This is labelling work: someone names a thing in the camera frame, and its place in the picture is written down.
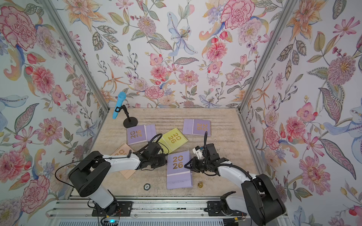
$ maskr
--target beige table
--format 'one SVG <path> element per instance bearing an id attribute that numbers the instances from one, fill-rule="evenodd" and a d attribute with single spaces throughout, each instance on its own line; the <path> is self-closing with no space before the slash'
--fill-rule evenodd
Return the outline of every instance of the beige table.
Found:
<path id="1" fill-rule="evenodd" d="M 175 127 L 182 131 L 185 118 L 211 120 L 211 137 L 207 138 L 207 143 L 214 143 L 220 158 L 225 157 L 250 173 L 257 173 L 235 109 L 131 108 L 128 111 L 130 116 L 138 119 L 138 125 L 156 124 L 157 133 L 166 133 Z M 120 112 L 117 119 L 114 120 L 112 114 L 113 109 L 109 112 L 92 151 L 111 154 L 126 143 L 126 128 L 123 127 L 126 116 Z M 203 136 L 185 136 L 189 141 L 175 152 L 185 150 L 192 152 L 194 147 L 203 145 Z M 130 145 L 130 147 L 137 151 L 145 144 L 139 143 Z M 103 186 L 115 196 L 221 196 L 229 191 L 241 191 L 225 178 L 206 176 L 202 173 L 192 174 L 193 188 L 167 190 L 166 173 L 166 166 L 153 171 L 137 170 L 126 180 L 121 173 L 114 172 L 106 176 Z M 202 188 L 197 186 L 200 181 L 203 182 Z M 151 189 L 148 191 L 143 189 L 146 183 L 151 185 Z"/>

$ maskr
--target floral wallpaper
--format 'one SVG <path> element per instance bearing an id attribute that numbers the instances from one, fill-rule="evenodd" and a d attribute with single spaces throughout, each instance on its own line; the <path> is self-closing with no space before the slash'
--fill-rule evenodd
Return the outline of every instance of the floral wallpaper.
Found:
<path id="1" fill-rule="evenodd" d="M 361 8 L 299 0 L 243 110 L 295 226 L 362 226 Z"/>
<path id="2" fill-rule="evenodd" d="M 283 0 L 52 1 L 106 102 L 236 107 Z"/>
<path id="3" fill-rule="evenodd" d="M 68 52 L 38 1 L 0 0 L 1 226 L 44 225 L 105 116 Z"/>

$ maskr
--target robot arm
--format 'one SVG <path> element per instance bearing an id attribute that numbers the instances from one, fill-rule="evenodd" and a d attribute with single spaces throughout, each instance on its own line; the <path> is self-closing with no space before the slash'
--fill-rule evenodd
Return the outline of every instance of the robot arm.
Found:
<path id="1" fill-rule="evenodd" d="M 120 210 L 116 198 L 106 190 L 102 181 L 109 173 L 122 170 L 139 170 L 151 166 L 157 168 L 167 163 L 166 154 L 159 154 L 161 146 L 150 142 L 138 152 L 127 156 L 102 155 L 91 152 L 69 173 L 68 177 L 81 197 L 89 197 L 107 215 L 114 216 Z M 219 158 L 214 144 L 196 147 L 193 157 L 185 168 L 194 172 L 210 171 L 229 179 L 242 189 L 244 197 L 229 192 L 221 197 L 221 211 L 228 215 L 233 210 L 249 214 L 257 225 L 265 225 L 285 212 L 285 206 L 270 179 L 261 174 L 250 174 L 233 165 L 226 158 Z"/>

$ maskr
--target blue microphone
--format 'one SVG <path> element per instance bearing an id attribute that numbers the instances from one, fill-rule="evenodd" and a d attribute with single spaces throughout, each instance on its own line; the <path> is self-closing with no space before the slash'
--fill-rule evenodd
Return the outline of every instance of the blue microphone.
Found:
<path id="1" fill-rule="evenodd" d="M 117 104 L 115 105 L 115 109 L 113 112 L 113 119 L 116 119 L 118 116 L 118 112 L 121 111 L 121 106 L 123 104 L 123 101 L 126 99 L 126 93 L 125 92 L 120 92 L 118 94 L 118 100 L 117 100 Z"/>

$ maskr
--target metal bracket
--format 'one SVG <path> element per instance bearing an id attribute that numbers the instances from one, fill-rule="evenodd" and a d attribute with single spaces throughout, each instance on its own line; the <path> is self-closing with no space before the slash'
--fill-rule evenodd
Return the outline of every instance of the metal bracket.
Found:
<path id="1" fill-rule="evenodd" d="M 222 211 L 222 204 L 220 201 L 208 201 L 207 208 L 205 208 L 204 211 L 209 213 L 209 217 L 219 217 L 219 216 L 242 217 L 247 215 L 246 213 L 236 210 L 230 210 L 228 213 L 224 213 Z"/>
<path id="2" fill-rule="evenodd" d="M 121 216 L 121 217 L 129 217 L 131 215 L 132 211 L 132 204 L 131 201 L 118 201 L 119 207 L 121 208 L 121 213 L 116 214 L 115 217 Z M 105 217 L 106 213 L 102 212 L 99 206 L 96 207 L 96 209 L 93 209 L 92 217 Z"/>

